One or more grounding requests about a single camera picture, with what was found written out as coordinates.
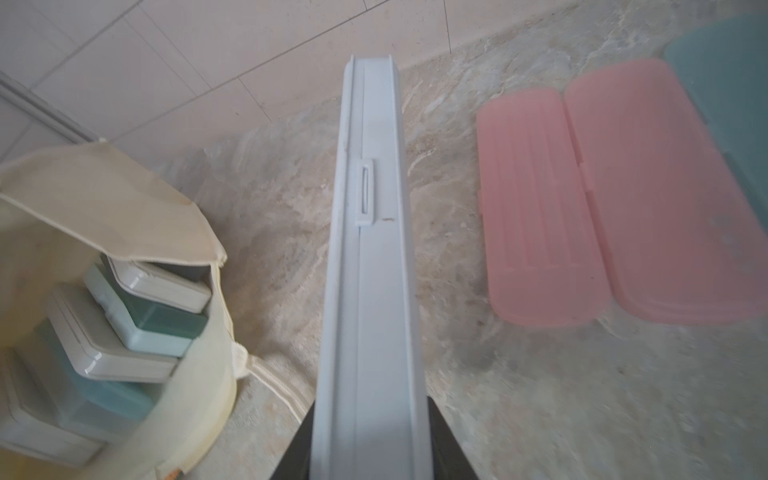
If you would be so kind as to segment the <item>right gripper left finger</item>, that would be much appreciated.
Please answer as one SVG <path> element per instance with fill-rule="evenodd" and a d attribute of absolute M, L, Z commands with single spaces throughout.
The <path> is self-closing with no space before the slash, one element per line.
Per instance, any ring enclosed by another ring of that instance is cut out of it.
<path fill-rule="evenodd" d="M 312 403 L 272 473 L 271 480 L 309 479 L 314 408 L 315 403 Z"/>

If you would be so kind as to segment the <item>teal translucent pencil case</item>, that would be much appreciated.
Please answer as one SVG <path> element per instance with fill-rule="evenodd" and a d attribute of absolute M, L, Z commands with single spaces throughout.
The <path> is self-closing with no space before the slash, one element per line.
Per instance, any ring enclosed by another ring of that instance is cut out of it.
<path fill-rule="evenodd" d="M 767 14 L 748 13 L 671 42 L 673 68 L 763 226 L 767 225 Z"/>

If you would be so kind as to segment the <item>pink translucent pencil case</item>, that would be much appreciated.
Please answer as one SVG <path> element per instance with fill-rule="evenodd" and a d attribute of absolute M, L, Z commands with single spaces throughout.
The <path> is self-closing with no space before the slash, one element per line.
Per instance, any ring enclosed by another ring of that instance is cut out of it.
<path fill-rule="evenodd" d="M 573 80 L 564 105 L 613 294 L 669 324 L 767 312 L 767 236 L 672 68 Z"/>

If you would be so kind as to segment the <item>pale mint pencil case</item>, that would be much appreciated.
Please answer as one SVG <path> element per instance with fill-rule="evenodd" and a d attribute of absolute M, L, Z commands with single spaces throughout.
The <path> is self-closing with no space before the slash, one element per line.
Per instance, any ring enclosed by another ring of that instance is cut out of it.
<path fill-rule="evenodd" d="M 433 475 L 398 69 L 346 65 L 309 475 Z"/>

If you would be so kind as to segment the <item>white glossy tin pencil case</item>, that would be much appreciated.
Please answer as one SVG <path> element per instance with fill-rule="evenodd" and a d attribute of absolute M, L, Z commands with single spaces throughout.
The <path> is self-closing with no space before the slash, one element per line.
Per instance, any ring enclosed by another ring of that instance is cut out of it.
<path fill-rule="evenodd" d="M 164 383 L 178 364 L 175 357 L 129 350 L 83 287 L 56 285 L 46 314 L 73 369 L 85 378 Z"/>

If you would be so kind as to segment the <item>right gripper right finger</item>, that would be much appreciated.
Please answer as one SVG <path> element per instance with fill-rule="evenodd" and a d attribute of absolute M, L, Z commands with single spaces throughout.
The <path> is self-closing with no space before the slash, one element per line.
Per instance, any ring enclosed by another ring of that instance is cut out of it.
<path fill-rule="evenodd" d="M 436 402 L 427 397 L 435 480 L 478 480 L 478 476 Z"/>

